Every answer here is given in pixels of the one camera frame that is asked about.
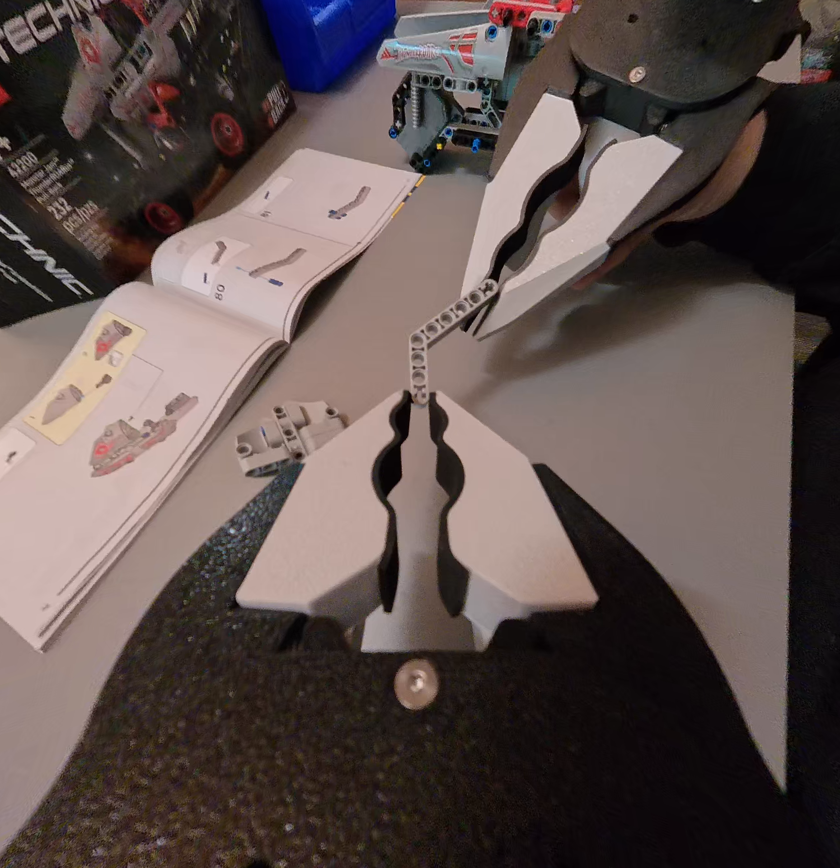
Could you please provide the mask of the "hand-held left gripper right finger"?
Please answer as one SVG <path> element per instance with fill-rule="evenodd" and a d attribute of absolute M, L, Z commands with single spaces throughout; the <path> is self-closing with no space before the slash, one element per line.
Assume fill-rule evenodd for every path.
<path fill-rule="evenodd" d="M 447 613 L 488 647 L 501 623 L 592 609 L 599 595 L 529 459 L 443 392 L 429 398 Z"/>

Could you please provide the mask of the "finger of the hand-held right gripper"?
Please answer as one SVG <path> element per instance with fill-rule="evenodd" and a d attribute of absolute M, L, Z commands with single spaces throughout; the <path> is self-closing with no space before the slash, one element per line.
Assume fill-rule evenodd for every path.
<path fill-rule="evenodd" d="M 662 139 L 606 146 L 587 171 L 575 210 L 540 235 L 532 256 L 503 283 L 494 306 L 472 335 L 477 340 L 491 337 L 601 266 L 612 236 L 682 153 Z"/>
<path fill-rule="evenodd" d="M 539 99 L 486 187 L 461 293 L 500 279 L 512 256 L 537 237 L 537 214 L 576 176 L 585 137 L 571 99 L 550 92 Z"/>

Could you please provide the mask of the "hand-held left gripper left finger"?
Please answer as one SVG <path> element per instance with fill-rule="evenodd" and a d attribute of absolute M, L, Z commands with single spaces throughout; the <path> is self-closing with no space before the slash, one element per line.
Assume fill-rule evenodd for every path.
<path fill-rule="evenodd" d="M 242 609 L 298 613 L 341 627 L 391 613 L 399 580 L 402 394 L 313 453 L 239 586 Z"/>

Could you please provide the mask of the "grey bent toy brick beam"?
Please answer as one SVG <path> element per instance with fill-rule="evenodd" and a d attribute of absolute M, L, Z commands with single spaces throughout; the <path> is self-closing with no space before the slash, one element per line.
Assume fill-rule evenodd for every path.
<path fill-rule="evenodd" d="M 426 407 L 431 397 L 428 356 L 432 347 L 457 330 L 475 336 L 500 294 L 498 282 L 488 278 L 409 335 L 408 385 L 415 406 Z"/>

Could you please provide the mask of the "person's right forearm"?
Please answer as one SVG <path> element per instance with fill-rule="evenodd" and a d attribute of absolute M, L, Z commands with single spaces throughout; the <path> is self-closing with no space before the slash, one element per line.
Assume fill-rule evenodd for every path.
<path fill-rule="evenodd" d="M 656 238 L 744 261 L 840 331 L 840 79 L 779 89 L 764 108 L 756 162 L 731 200 Z"/>

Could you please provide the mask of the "grey desk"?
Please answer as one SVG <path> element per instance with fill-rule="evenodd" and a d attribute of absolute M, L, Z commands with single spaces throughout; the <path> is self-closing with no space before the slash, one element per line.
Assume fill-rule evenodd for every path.
<path fill-rule="evenodd" d="M 309 298 L 291 348 L 44 653 L 0 619 L 0 853 L 48 792 L 133 629 L 254 497 L 233 441 L 275 403 L 358 418 L 404 387 L 411 330 L 459 295 L 489 154 L 447 146 L 382 236 Z M 672 585 L 785 784 L 793 302 L 699 245 L 641 246 L 432 382 L 548 465 Z"/>

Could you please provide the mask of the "person's right hand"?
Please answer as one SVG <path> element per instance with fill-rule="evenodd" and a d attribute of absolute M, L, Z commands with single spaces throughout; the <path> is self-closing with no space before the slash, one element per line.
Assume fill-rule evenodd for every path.
<path fill-rule="evenodd" d="M 658 229 L 667 225 L 699 222 L 727 205 L 754 168 L 767 125 L 768 112 L 763 108 L 743 128 L 715 173 L 683 205 L 659 214 L 651 222 L 628 234 L 612 247 L 602 264 L 575 281 L 571 289 L 582 291 L 598 283 L 647 243 Z"/>

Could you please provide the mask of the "grey toy brick assembly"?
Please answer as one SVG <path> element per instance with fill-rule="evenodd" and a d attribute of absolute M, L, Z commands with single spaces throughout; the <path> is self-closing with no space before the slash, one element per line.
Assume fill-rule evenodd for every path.
<path fill-rule="evenodd" d="M 326 401 L 285 401 L 236 437 L 240 470 L 250 478 L 274 475 L 284 465 L 303 463 L 346 427 L 342 414 Z"/>

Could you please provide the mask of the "grey red toy jet model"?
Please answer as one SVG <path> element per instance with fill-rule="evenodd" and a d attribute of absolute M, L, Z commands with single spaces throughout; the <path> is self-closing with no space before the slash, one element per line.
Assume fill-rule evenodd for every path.
<path fill-rule="evenodd" d="M 392 94 L 389 136 L 414 172 L 430 173 L 449 144 L 492 152 L 522 74 L 580 6 L 492 1 L 402 16 L 377 62 L 403 74 Z"/>

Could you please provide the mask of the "open instruction booklet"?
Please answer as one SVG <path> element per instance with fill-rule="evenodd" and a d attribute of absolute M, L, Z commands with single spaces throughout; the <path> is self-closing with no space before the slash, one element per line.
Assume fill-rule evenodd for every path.
<path fill-rule="evenodd" d="M 296 150 L 111 292 L 0 429 L 0 618 L 42 652 L 288 350 L 419 174 Z"/>

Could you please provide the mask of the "blue plastic bin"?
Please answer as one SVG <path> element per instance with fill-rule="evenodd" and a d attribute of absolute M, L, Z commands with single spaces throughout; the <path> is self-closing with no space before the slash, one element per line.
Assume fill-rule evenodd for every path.
<path fill-rule="evenodd" d="M 287 81 L 320 93 L 380 38 L 396 17 L 395 1 L 262 1 Z"/>

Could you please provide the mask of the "black toy set box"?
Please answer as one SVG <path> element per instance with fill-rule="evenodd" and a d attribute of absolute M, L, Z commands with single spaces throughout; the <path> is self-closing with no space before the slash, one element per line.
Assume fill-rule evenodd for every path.
<path fill-rule="evenodd" d="M 260 2 L 0 1 L 0 328 L 143 272 L 293 109 Z"/>

